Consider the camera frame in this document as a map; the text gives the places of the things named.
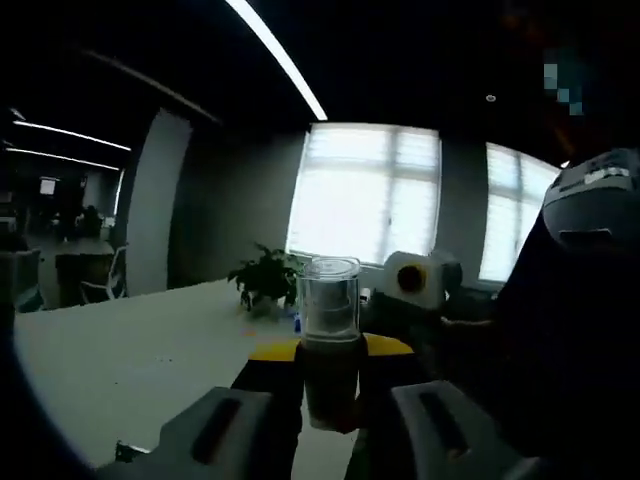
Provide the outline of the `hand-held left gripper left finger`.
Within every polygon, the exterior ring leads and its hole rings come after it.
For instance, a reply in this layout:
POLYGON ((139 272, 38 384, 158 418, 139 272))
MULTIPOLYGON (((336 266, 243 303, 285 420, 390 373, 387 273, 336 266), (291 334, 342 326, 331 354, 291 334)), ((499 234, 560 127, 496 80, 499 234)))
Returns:
POLYGON ((302 428, 296 340, 250 355, 230 388, 214 387, 160 429, 159 443, 99 479, 289 479, 302 428))

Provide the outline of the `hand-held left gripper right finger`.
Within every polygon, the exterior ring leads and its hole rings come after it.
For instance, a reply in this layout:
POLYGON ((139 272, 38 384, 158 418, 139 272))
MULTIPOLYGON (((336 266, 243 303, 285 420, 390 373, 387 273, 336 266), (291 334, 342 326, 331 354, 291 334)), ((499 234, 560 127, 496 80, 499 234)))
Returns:
POLYGON ((407 344, 369 334, 360 363, 350 479, 504 479, 515 451, 453 384, 433 381, 407 344))

